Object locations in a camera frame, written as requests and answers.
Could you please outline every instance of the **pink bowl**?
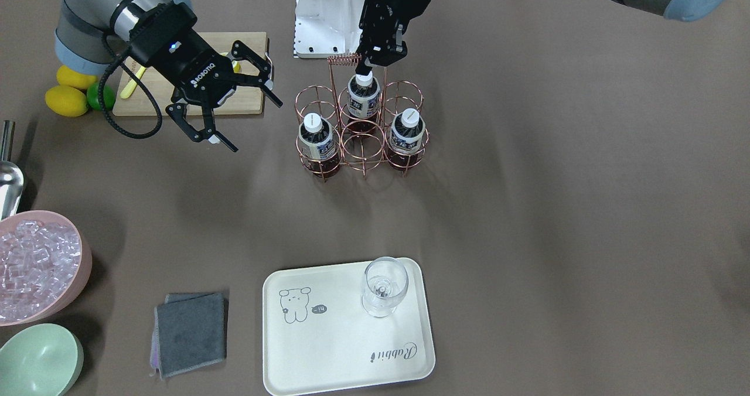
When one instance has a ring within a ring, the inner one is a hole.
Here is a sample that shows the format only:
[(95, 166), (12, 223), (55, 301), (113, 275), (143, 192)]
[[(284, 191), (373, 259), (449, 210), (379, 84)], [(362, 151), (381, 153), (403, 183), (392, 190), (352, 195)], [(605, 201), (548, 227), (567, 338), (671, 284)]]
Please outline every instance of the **pink bowl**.
[(81, 263), (78, 265), (78, 269), (76, 270), (75, 275), (73, 275), (73, 279), (67, 284), (67, 288), (53, 303), (51, 303), (51, 305), (26, 319), (8, 322), (0, 321), (0, 326), (13, 326), (15, 324), (36, 321), (38, 319), (49, 317), (59, 310), (62, 310), (67, 307), (68, 303), (73, 302), (73, 299), (78, 297), (88, 282), (88, 276), (91, 274), (91, 248), (88, 247), (86, 239), (83, 238), (81, 232), (78, 231), (78, 228), (73, 225), (73, 222), (70, 222), (67, 218), (52, 211), (24, 211), (0, 221), (0, 236), (16, 230), (16, 226), (18, 226), (18, 223), (22, 220), (37, 220), (45, 224), (59, 223), (64, 226), (71, 226), (73, 230), (76, 231), (81, 242)]

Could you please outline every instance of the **bottle cap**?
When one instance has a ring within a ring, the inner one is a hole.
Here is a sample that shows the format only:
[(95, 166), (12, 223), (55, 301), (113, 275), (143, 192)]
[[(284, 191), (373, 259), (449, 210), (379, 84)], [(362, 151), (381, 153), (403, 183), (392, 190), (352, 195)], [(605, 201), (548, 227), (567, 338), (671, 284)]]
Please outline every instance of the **bottle cap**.
[(305, 124), (305, 129), (311, 134), (315, 134), (323, 128), (323, 120), (317, 113), (308, 113), (302, 123)]
[(420, 123), (420, 111), (408, 108), (401, 113), (401, 123), (407, 128), (416, 127)]
[(357, 81), (357, 84), (360, 87), (370, 87), (373, 83), (373, 72), (370, 71), (366, 76), (354, 74), (354, 80)]

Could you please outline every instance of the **bottle label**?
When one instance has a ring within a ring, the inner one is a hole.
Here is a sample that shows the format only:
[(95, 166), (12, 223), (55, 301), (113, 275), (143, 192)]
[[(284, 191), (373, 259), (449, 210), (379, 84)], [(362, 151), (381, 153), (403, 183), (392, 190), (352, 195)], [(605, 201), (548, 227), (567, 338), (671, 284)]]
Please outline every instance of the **bottle label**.
[(309, 142), (302, 142), (305, 144), (302, 146), (302, 154), (305, 154), (306, 158), (313, 159), (313, 161), (326, 161), (338, 151), (335, 140), (330, 139), (333, 134), (330, 134), (324, 142), (318, 144), (311, 144)]
[(349, 118), (367, 119), (375, 115), (380, 95), (375, 93), (372, 97), (349, 96)]
[(401, 135), (399, 135), (397, 132), (393, 132), (391, 130), (390, 137), (388, 137), (388, 144), (391, 145), (391, 148), (393, 150), (396, 150), (399, 153), (415, 154), (420, 151), (421, 137), (422, 134), (420, 132), (420, 134), (416, 137), (407, 139), (401, 137)]

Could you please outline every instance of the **lime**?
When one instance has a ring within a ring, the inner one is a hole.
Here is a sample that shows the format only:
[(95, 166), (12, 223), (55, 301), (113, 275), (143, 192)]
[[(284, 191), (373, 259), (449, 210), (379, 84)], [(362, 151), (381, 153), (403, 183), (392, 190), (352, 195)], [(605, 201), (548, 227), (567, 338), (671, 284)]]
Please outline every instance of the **lime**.
[[(92, 84), (86, 91), (86, 100), (88, 100), (88, 105), (91, 106), (91, 108), (94, 110), (101, 110), (97, 92), (99, 92), (99, 84)], [(112, 91), (110, 86), (104, 86), (104, 105), (107, 106), (108, 110), (112, 110), (112, 107), (115, 106), (115, 92)]]

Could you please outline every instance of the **bear drawing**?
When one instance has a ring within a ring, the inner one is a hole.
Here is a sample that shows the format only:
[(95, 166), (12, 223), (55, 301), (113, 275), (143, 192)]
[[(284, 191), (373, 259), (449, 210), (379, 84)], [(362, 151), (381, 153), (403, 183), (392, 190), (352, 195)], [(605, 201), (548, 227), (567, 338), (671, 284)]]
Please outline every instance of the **bear drawing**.
[(281, 297), (281, 310), (284, 313), (284, 321), (303, 322), (308, 318), (308, 302), (310, 302), (310, 291), (308, 287), (302, 289), (284, 289), (279, 291)]

